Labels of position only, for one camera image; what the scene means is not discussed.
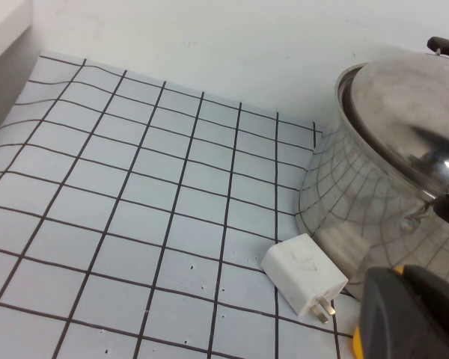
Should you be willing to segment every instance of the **power adapter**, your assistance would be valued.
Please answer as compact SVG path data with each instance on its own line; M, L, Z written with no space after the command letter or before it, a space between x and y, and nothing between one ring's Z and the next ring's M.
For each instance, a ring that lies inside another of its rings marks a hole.
M307 234L273 245L261 267L298 316L311 310L323 323L336 312L330 305L347 283L346 276Z

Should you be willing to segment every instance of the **grid mat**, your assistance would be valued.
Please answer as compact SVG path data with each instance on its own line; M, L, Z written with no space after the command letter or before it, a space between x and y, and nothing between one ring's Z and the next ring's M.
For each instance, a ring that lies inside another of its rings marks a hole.
M0 127L0 358L352 358L260 269L320 131L43 53Z

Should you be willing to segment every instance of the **black grid line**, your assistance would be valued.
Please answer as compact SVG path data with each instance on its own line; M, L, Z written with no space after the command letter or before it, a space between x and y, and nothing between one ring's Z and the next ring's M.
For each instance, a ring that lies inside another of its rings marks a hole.
M121 82L122 82L122 80L123 80L125 74L126 74L126 71L125 71L125 73L123 73L123 76L122 76L122 78L120 79L120 82L118 82L118 85L117 85L117 87L116 87L115 90L114 90L115 93L117 92L118 88L120 87ZM159 92L158 99L156 100L156 104L155 104L155 106L153 107L153 111L151 112L151 115L150 115L150 118L149 118L149 122L148 122L148 123L150 123L150 122L153 120L153 116L154 116L154 114L155 114L155 112L156 112L156 107L157 107L157 105L158 105L158 102L159 102L159 100L160 100L160 98L161 98L161 95L162 95L162 93L163 93L163 90L164 90L164 88L165 88L165 84L166 84L166 82L163 82L162 89L161 89L161 91ZM126 184L128 183L129 176L131 175L133 166L135 165L136 159L138 158L138 154L139 154L139 152L140 152L141 145L143 144L144 138L145 138L145 136L147 135L147 132L148 132L148 129L149 129L149 128L150 128L150 127L147 126L147 127L145 127L145 129L144 129L144 131L143 131L143 135L141 136L140 144L138 145L138 148L137 148L137 150L135 151L135 155L134 155L134 157L133 157L132 163L131 163L131 165L129 166L129 169L128 169L127 173L126 173L126 177L125 177L125 180L123 181L123 185L121 186L120 193L118 194L117 198L115 199L115 202L114 202L114 205L113 205L112 212L110 213L109 219L108 219L107 222L106 222L106 226L105 226L105 229L104 229L104 231L103 231L103 234L102 234L101 237L100 237L100 241L98 242L98 245L97 245L97 248L96 248L96 250L95 250L95 253L94 253L94 255L93 255L92 259L91 259L90 265L88 266L87 273L86 273L85 277L83 278L82 285L80 286L80 289L79 289L79 291L78 291L78 294L76 295L76 299L75 299L75 301L73 302L72 309L71 309L71 311L70 311L70 314L69 314L69 316L68 316L68 320L67 320L67 322L66 322L66 324L65 324L65 326L64 326L64 329L63 329L63 331L62 331L62 333L61 333L60 340L58 341L57 346L56 346L56 348L55 348L55 352L53 353L52 358L54 358L54 359L57 358L58 353L60 352L61 345L62 345L62 343L63 343L63 341L64 341L64 338L65 338L65 336L67 335L67 331L68 331L68 328L69 328L69 326L70 326L71 319L73 318L73 315L75 314L76 308L78 307L78 303L80 302L80 299L81 299L81 297L82 297L82 293L83 293L83 291L84 291L84 289L85 289L86 283L88 282L88 278L90 277L91 269L92 269L93 266L94 266L94 263L95 263L95 261L96 261L96 259L97 259L97 257L98 257L98 253L100 252L100 248L101 248L101 246L102 246L102 244L103 244L103 241L105 240L106 234L107 234L108 229L109 229L109 227L110 227L110 224L112 223L114 213L115 213L115 211L116 211L116 209L117 209L117 207L118 207L118 204L120 203L121 196L123 195L123 192L125 191Z
M139 99L133 99L133 98L131 98L131 97L126 97L126 96L118 95L118 94L115 94L114 96L115 96L115 97L121 97L121 98L123 98L123 99L128 99L128 100L130 100L130 101L138 102L138 103L141 103L141 104L144 104L144 105L148 105L148 106L150 106L150 107L153 107L153 104L150 104L150 103L145 102L145 101L141 101L141 100L139 100ZM40 102L45 102L45 101L54 101L54 100L55 100L55 101L62 101L62 102L72 103L72 104L74 104L74 105L78 105L78 106L84 107L84 108L86 108L86 109L89 109L89 110L92 110L92 111L95 111L95 112L99 112L99 111L96 110L95 108L91 108L91 107L82 105L82 104L80 104L80 103L73 102L73 101L69 101L69 100L66 100L66 99L43 99L43 100L40 100L40 101L34 101L34 102L22 102L22 103L16 103L15 105L17 105L17 106L32 105L32 104L35 104L35 103L40 103ZM174 109L171 109L171 108L166 108L166 107L161 107L161 106L158 106L158 108L160 108L160 109L162 109L162 110L166 110L166 111L175 112L175 113L178 113L178 114L187 116L187 117L192 117L190 114L186 114L186 113L184 113L184 112L181 112L181 111L178 111L178 110L174 110ZM120 119L122 119L122 120L127 120L127 121L130 121L130 122L133 122L133 123L140 123L140 124L143 124L143 123L138 122L138 121L136 121L136 120L131 120L131 119L129 119L129 118L122 117L122 116L119 116L119 115L116 115L116 114L109 114L109 113L106 113L106 114L107 114L108 116L117 117L117 118L120 118ZM231 127L231 126L222 125L222 124L217 123L217 122L212 121L212 120L204 120L204 119L202 119L202 118L200 118L199 120L206 121L206 122L208 122L208 123L213 123L213 124L215 124L215 125L222 126L222 127L226 127L226 128L229 128L229 129L234 129L234 128ZM310 130L310 131L312 131L314 134L316 134L316 131L315 131L315 130L308 129L308 128L306 128L306 129L307 129L307 130ZM300 148L300 149L302 149L302 150L307 150L307 151L311 151L311 152L313 151L311 148L307 148L307 147L305 147L305 146L300 146L300 145L298 145L298 144L291 144L290 142L286 142L286 141L275 140L274 138L269 138L269 137L266 137L266 136L263 136L263 135L258 135L257 133L253 133L253 132L250 132L250 131L246 131L246 130L244 130L244 129L240 129L239 131L240 131L240 132L247 133L247 134L249 134L249 135L253 135L254 137L263 138L263 139L266 139L266 140L269 140L269 141L278 141L278 143L280 143L280 144L286 144L286 145L288 145L288 146L297 147L297 148ZM187 136L187 135L184 135L184 134L179 133L179 132L175 132L175 133L177 133L178 135ZM225 146L225 145L223 145L223 144L219 144L219 143L212 142L212 141L210 141L210 143L216 144L216 145L219 145L219 146L223 146L223 147L227 147L227 146Z
M115 88L115 92L116 92L116 90L118 89L118 87L120 86L120 83L121 83L121 81L118 82L118 85L117 85L117 87ZM0 299L1 299L1 297L3 296L3 294L4 294L4 291L7 289L8 284L10 283L12 277L15 275L15 272L16 272L16 270L18 269L19 264L22 262L22 258L25 256L27 250L30 248L30 245L31 245L31 243L33 242L35 236L37 235L38 230L41 228L43 222L45 221L45 217L47 216L49 210L52 208L53 203L55 202L55 200L56 200L58 194L60 193L61 189L63 188L63 184L67 181L68 177L71 175L71 173L72 173L72 171L73 171L73 169L74 169L76 163L78 162L80 156L82 155L82 153L83 153L83 151L85 150L85 148L86 148L88 142L90 141L90 138L91 138L91 136L92 136L92 134L93 134L93 131L98 127L98 125L99 125L99 123L100 123L100 120L102 119L103 114L105 113L106 108L109 106L110 102L112 101L112 98L113 98L113 96L110 96L110 99L108 100L108 102L107 102L105 108L103 109L102 115L98 118L97 122L95 123L95 126L94 126L92 132L91 132L90 135L87 137L87 139L85 140L84 144L82 145L82 148L81 148L79 154L76 156L76 158L75 158L74 162L72 163L70 169L68 170L67 175L65 176L65 178L63 179L63 181L60 183L59 187L57 188L55 194L53 195L53 197L52 197L52 199L50 200L48 206L46 207L45 212L43 213L43 216L40 218L40 221L38 222L38 225L35 227L34 232L31 234L30 239L27 241L25 247L24 247L23 250L22 250L22 253L21 253L20 256L18 257L17 261L15 262L15 265L13 266L13 268L12 268L10 274L8 275L7 280L5 281L4 285L2 286L2 288L1 288L1 290L0 290Z
M74 104L74 105L81 106L81 107L84 107L84 108L87 108L87 109L90 109L90 110L93 110L93 111L97 111L97 112L98 112L98 110L95 110L95 109L93 109L93 108L89 108L89 107L87 107L87 106L83 106L83 105L81 105L81 104L78 104L77 102L72 102L72 101L68 101L68 100L64 100L64 99L60 99L59 101L69 102L69 103L72 103L72 104ZM166 111L174 111L174 112L178 112L178 111L175 111L175 110L171 110L171 109L169 109L169 108L161 108L161 109L164 109L164 110L166 110ZM122 119L122 120L129 121L129 122L137 123L137 124L140 124L140 125L143 125L143 126L149 126L149 125L147 125L146 123L142 123L142 122L139 122L139 121L136 121L136 120L130 120L130 119L128 119L128 118L121 117L121 116L118 116L118 115L116 115L116 114L109 114L109 113L105 113L105 114L108 115L108 116L112 116L112 117L120 118L120 119ZM30 122L30 121L33 121L33 120L34 120L34 119L31 119L31 120L22 120L22 121L17 121L17 122L14 122L14 123L9 123L9 124L6 124L6 125L1 126L0 129L1 129L1 128L4 128L4 127L12 126L12 125L14 125L14 124L24 123L24 122ZM85 131L85 130L83 130L83 129L78 129L78 128L76 128L76 127L69 126L69 125L64 125L64 124L62 124L62 123L56 123L56 122L49 121L49 120L46 120L46 121L44 121L44 122L47 122L47 123L53 123L53 124L59 125L59 126L65 126L65 127L68 127L68 128L70 128L70 129L75 129L75 130L80 131L80 132L87 132L87 131ZM175 132L175 131L172 131L172 130L170 130L170 129L164 129L164 128L162 128L162 127L158 127L158 126L154 126L154 125L151 125L151 127L156 128L156 129L160 129L160 130L162 130L162 131L174 133L175 135L180 135L180 136L188 137L188 138L189 138L188 135L185 135L185 134L183 134L183 133L181 133L181 132ZM121 143L123 143L123 144L128 144L128 145L134 146L134 147L137 146L136 144L133 144L133 143L130 143L130 142L126 142L126 141L122 141L122 140L118 140L118 139L115 139L115 138L110 138L110 137L106 137L106 136L98 135L98 134L94 134L94 135L97 136L97 137L101 137L101 138L108 139L108 140L110 140L110 141L121 142ZM198 140L203 141L203 142L208 142L208 143L211 143L211 144L215 144L216 146L220 146L220 147L224 147L224 148L228 148L229 150L232 150L232 147L229 147L229 146L226 146L226 145L223 145L223 144L219 144L219 143L216 143L216 142L213 142L213 141L209 141L209 140L206 140L206 139L203 139L203 138L195 138L195 139L198 139ZM294 146L294 147L298 147L298 148L300 148L300 149L302 149L302 150L309 150L309 151L312 151L311 149L308 149L307 147L302 147L302 146L299 146L299 145L290 144L290 143L284 142L284 141L279 141L279 143L281 143L281 144L286 144L286 145L290 145L290 146ZM14 146L14 145L20 145L20 144L3 144L3 145L0 145L0 147L4 147L4 146ZM244 151L244 150L236 149L236 151L241 152L241 153L248 154L248 155L250 155L250 156L258 157L258 158L261 158L261 159L266 159L266 160L268 160L268 161L274 161L274 159L269 159L269 158L267 158L267 157L265 157L265 156L260 156L260 155L257 155L257 154L255 154L255 153L250 153L250 152L247 152L247 151ZM288 165L288 166L296 167L296 168L300 168L300 169L305 170L305 171L307 170L306 168L304 168L304 167L302 167L302 166L295 165L295 164L289 163L289 162L278 161L278 163L281 163L281 164L283 164L283 165Z
M275 245L278 244L278 130L279 113L276 113L275 130ZM275 359L279 358L279 303L278 288L275 286Z
M38 312L36 310L29 310L29 309L25 309L25 308L17 307L17 306L14 306L14 305L5 304L5 303L0 303L0 307L16 310L16 311L19 311L19 312L22 312L22 313L32 314L32 315L35 315L35 316L42 316L42 317L49 318L49 319L60 320L62 322L65 322L67 320L67 318L64 318L62 316L56 316L56 315L53 315L53 314ZM206 349L202 349L202 348L198 348L198 347L194 347L194 346L189 346L189 345L182 344L182 343L175 343L175 342L171 342L169 340L162 340L162 339L155 338L155 337L149 337L149 336L142 336L142 337L140 337L139 335L137 335L135 333L130 333L128 331L122 331L122 330L116 329L116 328L106 327L104 325L95 325L93 323L83 322L83 321L77 320L77 319L72 319L71 323L77 324L77 325L82 325L82 326L89 327L89 328L105 330L105 331L109 331L111 333L116 333L116 334L120 334L120 335L125 335L127 337L137 338L139 340L149 340L149 341L152 341L152 342L155 342L155 343L161 343L161 344L165 344L165 345L168 345L168 346L188 349L188 350L191 350L191 351L194 351L194 352L207 353ZM349 335L349 334L342 334L341 336L342 337L352 338L352 336ZM221 356L223 358L231 358L231 359L238 358L238 359L242 359L240 357L236 357L236 356L233 356L233 355L228 355L228 354L221 353L221 352L214 352L213 351L211 354L212 355L218 355L218 356Z
M313 148L316 148L316 123L313 121Z
M223 226L223 236L222 236L222 246L219 253L219 265L218 265L218 274L216 276L216 287L215 287L215 299L213 302L213 316L211 318L211 329L210 329L210 339L208 342L208 359L211 358L211 352L213 350L213 339L215 335L215 326L216 326L216 313L218 311L218 296L219 296L219 284L222 276L223 269L223 256L225 252L225 241L226 241L226 229L227 229L227 215L230 208L231 201L231 186L233 185L233 168L234 168L234 156L236 154L236 144L238 142L238 128L239 128L239 117L241 116L241 102L239 103L238 109L238 118L236 119L236 128L234 133L234 145L233 145L233 155L231 157L231 168L230 168L230 180L227 188L227 200L226 200L226 209L224 211L224 226Z
M78 70L76 71L75 75L73 75L72 80L77 77L77 75L79 74L79 72L81 71L81 69L83 68L83 66L86 63L86 59L83 60L83 64L78 68ZM22 144L22 146L19 148L19 150L16 152L15 156L13 157L12 161L10 162L10 164L6 167L5 170L8 170L12 164L15 162L15 159L19 156L19 154L22 152L22 150L25 148L25 145L30 141L30 139L33 137L33 135L35 134L35 132L38 130L38 127L40 127L40 125L43 123L43 121L45 120L46 116L48 116L48 114L50 113L50 111L52 110L52 108L56 105L57 101L60 99L60 97L65 93L65 91L68 89L68 87L70 86L70 84L68 84L67 86L65 86L65 88L60 92L60 94L58 95L58 98L52 103L52 105L50 106L50 108L45 112L44 116L41 118L41 120L39 121L39 123L35 126L35 128L33 129L33 131L31 131L30 135L27 137L27 139L25 140L25 142Z
M71 62L68 62L68 61L59 60L59 59L56 59L56 58L50 58L50 57L44 56L44 55L40 55L40 57L41 57L41 58L46 58L46 59L51 60L51 61L58 61L58 62L62 62L62 63L65 63L65 64L70 64L70 65L73 65L73 66L79 66L78 64L74 64L74 63L71 63ZM97 65L85 65L85 67L95 67L95 68L97 68L97 69L100 69L100 70L105 71L105 72L107 72L107 73L110 73L110 74L112 74L112 75L119 76L118 74L112 73L112 72L110 72L110 71L108 71L108 70L105 70L105 69L103 69L102 67L99 67L99 66L97 66ZM140 80L137 80L137 79L131 79L130 77L126 77L126 76L125 76L125 79L131 80L131 81L134 81L134 82L138 82L138 83L141 83L141 84L144 84L144 85L153 86L153 87L155 87L155 88L159 88L158 85L151 84L151 83L149 83L149 82L144 82L144 81L140 81ZM55 83L46 83L46 82L37 82L37 83L41 83L41 84L43 84L43 85L54 85L54 84L55 84ZM200 97L198 97L198 96L194 96L194 95L191 95L191 94L189 94L189 93L184 93L184 92L181 92L181 91L178 91L178 90L172 90L172 89L170 89L170 88L166 88L166 90L167 90L167 91L171 91L171 92L175 92L175 93L180 93L180 94L182 94L182 95L189 96L189 97L194 97L194 98L196 98L196 99L200 99ZM232 109L238 110L237 107L225 105L224 103L212 101L212 100L209 100L209 99L203 99L203 101L215 103L216 105L220 105L220 106L223 106L223 107L228 107L228 108L232 108ZM256 113L256 112L249 111L249 110L242 110L242 112L247 112L247 113L249 113L249 114L254 114L254 115L259 116L259 117L265 117L265 118L269 118L270 120L275 120L275 118L273 118L273 117L266 116L266 115L264 115L264 114L258 114L258 113ZM285 120L281 120L281 122L282 122L282 123L289 124L289 125L293 125L293 126L296 126L296 127L301 127L301 128L303 128L303 129L309 129L309 130L313 131L312 128L307 127L307 126L303 126L303 125L299 125L299 124L297 124L297 123L288 122L288 121L285 121Z
M112 166L112 165L107 165L107 164L104 164L104 163L102 163L102 162L98 162L98 161L94 161L94 160L90 160L90 159L81 159L81 160L84 160L84 161L87 161L87 162L97 163L98 165L104 165L104 166L106 166L106 167L114 168L114 169L117 169L117 170L120 170L120 171L126 171L126 170L124 170L123 168L119 168L119 167ZM34 180L40 180L40 181L44 181L44 182L48 182L48 183L53 183L53 184L57 184L57 185L60 185L60 183L61 183L61 182L59 182L59 181L54 181L54 180L51 180L51 179L45 179L45 178L41 178L41 177L36 177L36 176L30 175L30 174L24 174L24 173L18 172L18 171L10 171L10 170L9 170L9 171L0 171L0 174L5 174L5 173L8 173L8 174L16 174L16 175L19 175L19 176L22 176L22 177L28 177L28 178L32 178L32 179L34 179ZM178 185L178 182L171 181L171 180L169 180L169 179L163 179L163 178L151 176L151 175L149 175L149 174L143 174L143 173L136 172L136 171L132 171L132 174L136 174L136 175L142 176L142 177L153 178L154 180L158 180L158 181L162 181L162 182L166 182L166 183ZM243 175L243 174L238 174L238 175L244 176L244 177L250 177L250 176ZM112 199L115 199L115 198L116 198L115 196L112 196L112 195L110 195L110 194L104 194L104 193L102 193L102 192L92 191L92 190L90 190L90 189L80 188L80 187L77 187L77 186L74 186L74 185L69 185L69 184L66 184L66 183L64 183L63 186L64 186L64 187L69 187L69 188L78 189L78 190L80 190L80 191L90 192L90 193L97 194L97 195L103 196L103 197L108 197L108 198L112 198ZM204 192L204 193L213 194L213 195L219 196L219 197L227 197L225 194L220 194L220 193L217 193L217 192L208 191L208 190L205 190L205 189L202 189L202 188L198 188L198 187L194 187L194 186L191 186L191 185L182 185L182 187L191 188L191 189L194 189L194 190L196 190L196 191L201 191L201 192ZM275 209L273 209L273 208L270 208L270 207L267 207L267 206L263 206L263 205L260 205L260 204L258 204L258 203L254 203L254 202L251 202L251 201L243 200L243 199L241 199L241 198L231 197L231 199L232 199L232 200L237 200L237 201L239 201L239 202L251 204L252 206L260 207L260 208L263 208L263 209L268 209L268 210L270 210L270 211L274 211L274 210L275 210ZM281 214L284 214L284 215L294 215L293 213L289 213L289 212L285 212L285 211L281 211L281 210L277 210L277 211L278 211L279 213L281 213Z
M80 66L80 68L76 71L75 76L78 75L79 71L83 68L83 66L85 65L86 60L83 60L83 65ZM60 96L67 90L67 87L65 87L62 92L60 93ZM48 111L45 113L45 115L43 116L43 118L45 118L47 116L47 114L51 111L52 106L50 106L50 108L48 109ZM34 131L32 131L32 133L29 135L29 137L27 138L26 143L28 143L29 139L31 138L31 136L33 136ZM21 152L21 150L25 147L25 145L23 145L22 147L20 147L19 151L17 151L16 155L14 156L14 158L12 159L11 163L8 165L7 169L9 169L11 167L11 165L13 164L13 162L15 161L16 157L19 155L19 153ZM55 193L55 196L52 198L52 200L50 201L49 205L47 206L45 213L47 213L49 211L49 209L52 206L53 201L56 198L56 195L58 195L58 191L60 188L58 188L57 192ZM23 256L25 255L26 251L28 250L28 247L31 244L31 241L33 241L33 238L35 237L35 234L37 233L38 229L40 228L41 224L43 223L43 219L40 219L40 222L38 223L37 227L35 228L34 232L31 234L31 238L28 240L28 242L26 243L25 247L22 250L22 253L20 254L20 256L18 257L17 261L15 262L15 265L13 266L12 270L10 271L10 274L7 276L7 279L5 280L3 286L0 289L0 299L3 296L5 290L7 289L8 284L10 283L12 277L15 275L15 272L19 266L19 264L22 261Z
M152 284L152 287L150 289L150 294L148 295L148 301L147 301L147 306L146 306L146 309L145 309L145 312L144 312L144 315L143 315L143 320L141 321L140 334L139 334L140 337L143 336L144 329L145 329L146 324L147 324L148 313L150 312L151 302L153 300L153 295L154 295L155 288L156 288L156 282L158 281L159 270L160 270L161 264L163 262L163 256L165 255L165 249L166 249L166 245L168 243L168 236L169 236L170 230L171 230L171 223L173 222L174 213L175 213L175 210L177 208L178 197L180 196L180 189L181 189L181 185L182 185L182 182L183 182L183 178L185 176L186 163L188 161L189 153L190 153L191 148L192 148L193 135L195 134L196 124L198 123L198 116L200 114L201 105L203 103L203 97L204 97L204 92L201 93L200 103L198 105L198 110L197 110L197 113L196 113L195 122L193 123L192 135L191 135L191 138L189 139L188 149L186 150L186 155L185 155L185 159L184 159L184 162L183 162L183 168L181 170L180 181L178 182L178 187L177 187L177 190L176 190L176 194L174 196L173 207L171 209L170 218L168 220L168 226L166 228L165 238L163 239L162 250L159 253L159 259L158 259L158 263L156 265L155 275L154 275L154 278L153 278L153 284ZM136 341L135 354L133 355L133 359L136 359L138 357L138 353L140 351L140 345L141 345L141 340L138 339Z
M334 299L331 301L331 306L335 307ZM335 344L336 344L336 358L341 359L341 353L339 351L339 339L337 338L337 323L336 323L336 315L332 316L332 327L335 331Z

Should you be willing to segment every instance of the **metal lid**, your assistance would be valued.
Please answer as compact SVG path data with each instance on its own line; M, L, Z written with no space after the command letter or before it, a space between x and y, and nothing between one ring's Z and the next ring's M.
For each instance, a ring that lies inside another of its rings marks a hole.
M449 58L366 64L347 96L346 115L376 152L430 194L449 190Z

